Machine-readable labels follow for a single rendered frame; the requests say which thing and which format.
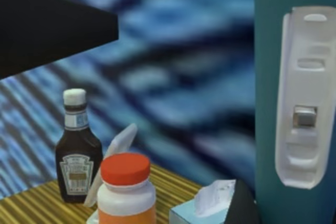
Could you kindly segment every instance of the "tissue box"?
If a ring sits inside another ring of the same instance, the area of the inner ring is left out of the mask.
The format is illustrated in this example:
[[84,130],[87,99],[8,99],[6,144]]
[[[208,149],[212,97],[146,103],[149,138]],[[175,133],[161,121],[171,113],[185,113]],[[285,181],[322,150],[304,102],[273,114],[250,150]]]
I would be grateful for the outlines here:
[[254,198],[242,180],[237,180],[230,205],[208,217],[195,216],[195,199],[173,207],[170,224],[261,224]]

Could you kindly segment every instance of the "light blue box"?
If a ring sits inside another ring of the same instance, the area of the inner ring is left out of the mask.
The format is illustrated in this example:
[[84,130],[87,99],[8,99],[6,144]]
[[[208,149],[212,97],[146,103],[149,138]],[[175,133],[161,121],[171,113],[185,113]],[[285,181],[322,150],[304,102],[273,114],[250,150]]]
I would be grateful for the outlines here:
[[170,209],[170,224],[224,224],[228,208],[214,215],[199,218],[195,216],[195,200],[192,199]]

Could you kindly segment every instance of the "bottle neck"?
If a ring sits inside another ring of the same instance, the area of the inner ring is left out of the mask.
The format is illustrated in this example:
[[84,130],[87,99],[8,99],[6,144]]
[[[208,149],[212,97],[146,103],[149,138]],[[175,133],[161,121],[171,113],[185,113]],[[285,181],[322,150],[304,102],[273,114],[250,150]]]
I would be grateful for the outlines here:
[[68,131],[81,131],[89,127],[86,105],[77,108],[65,106],[64,126]]
[[140,189],[140,188],[146,186],[149,182],[149,179],[147,178],[143,182],[140,182],[140,183],[135,184],[135,185],[130,185],[130,186],[115,186],[115,185],[108,184],[105,181],[103,181],[103,182],[106,185],[106,187],[111,191],[132,191],[132,190]]

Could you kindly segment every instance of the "dark brown bottle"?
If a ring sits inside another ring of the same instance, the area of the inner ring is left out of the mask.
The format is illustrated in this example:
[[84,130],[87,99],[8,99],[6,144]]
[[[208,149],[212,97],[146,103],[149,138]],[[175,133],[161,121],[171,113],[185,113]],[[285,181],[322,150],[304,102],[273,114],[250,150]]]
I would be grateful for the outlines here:
[[83,203],[103,159],[99,139],[86,114],[86,92],[64,91],[65,130],[56,146],[57,179],[62,199]]

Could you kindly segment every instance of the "silver square latch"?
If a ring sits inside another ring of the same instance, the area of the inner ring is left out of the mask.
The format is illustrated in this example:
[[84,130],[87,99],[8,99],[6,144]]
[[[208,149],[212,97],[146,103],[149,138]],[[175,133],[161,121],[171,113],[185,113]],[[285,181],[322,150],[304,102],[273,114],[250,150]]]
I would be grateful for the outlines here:
[[308,106],[295,106],[293,126],[296,128],[314,128],[316,124],[317,108]]

